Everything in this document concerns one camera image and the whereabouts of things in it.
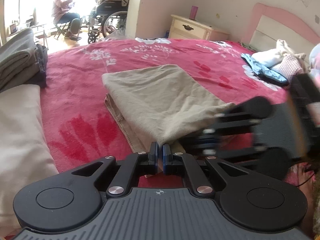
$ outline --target nightstand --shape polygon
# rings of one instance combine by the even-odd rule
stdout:
[[[197,21],[172,14],[170,39],[201,39],[209,41],[226,41],[229,33]]]

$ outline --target black cable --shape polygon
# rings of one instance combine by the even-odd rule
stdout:
[[[301,184],[297,185],[296,187],[300,187],[302,186],[303,184],[307,183],[313,176],[315,175],[315,173],[313,173],[309,179],[307,179],[305,182],[302,182]]]

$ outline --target headboard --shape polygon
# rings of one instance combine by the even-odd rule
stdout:
[[[259,51],[274,49],[278,39],[287,41],[297,53],[309,55],[320,37],[296,15],[276,7],[257,3],[252,10],[247,32],[241,42]]]

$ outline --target floor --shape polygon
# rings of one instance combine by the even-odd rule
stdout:
[[[48,54],[51,54],[60,50],[71,49],[78,46],[88,45],[88,31],[86,29],[82,29],[82,33],[79,34],[79,37],[82,38],[79,41],[72,41],[70,39],[65,39],[63,35],[60,35],[58,40],[56,40],[53,37],[53,35],[50,37],[47,37],[48,45],[45,44],[45,46],[49,48]],[[39,40],[40,40],[40,44],[43,45],[43,38],[40,38]]]

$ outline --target triangular cutout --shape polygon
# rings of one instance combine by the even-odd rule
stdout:
[[[84,176],[84,177],[89,177],[92,174],[95,173],[95,171],[103,164],[103,162],[96,162],[92,163],[91,165],[88,165],[84,168],[81,168],[79,170],[76,170],[72,172],[73,175],[78,175],[78,176]]]
[[[218,163],[218,165],[231,177],[238,177],[242,175],[247,175],[248,173],[241,171],[237,168],[234,168],[232,166],[229,166],[225,163]]]

